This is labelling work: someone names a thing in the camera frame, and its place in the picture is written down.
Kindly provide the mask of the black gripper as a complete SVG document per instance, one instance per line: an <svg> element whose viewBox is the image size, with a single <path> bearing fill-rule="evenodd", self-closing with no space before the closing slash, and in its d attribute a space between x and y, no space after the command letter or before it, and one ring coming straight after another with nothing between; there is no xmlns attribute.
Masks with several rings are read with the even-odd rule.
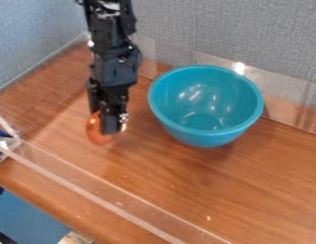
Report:
<svg viewBox="0 0 316 244"><path fill-rule="evenodd" d="M141 50L123 47L106 51L90 48L90 51L91 76L86 84L90 113L99 110L101 133L115 134L129 120L129 89L138 81Z"/></svg>

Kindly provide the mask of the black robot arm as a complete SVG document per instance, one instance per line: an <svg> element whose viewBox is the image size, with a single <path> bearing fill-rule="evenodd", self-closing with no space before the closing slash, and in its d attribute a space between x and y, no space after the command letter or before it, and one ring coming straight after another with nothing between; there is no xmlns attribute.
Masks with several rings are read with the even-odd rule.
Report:
<svg viewBox="0 0 316 244"><path fill-rule="evenodd" d="M122 131L129 120L129 89L138 81L142 52L130 36L137 32L131 0L74 0L83 7L93 53L90 112L98 115L103 135Z"/></svg>

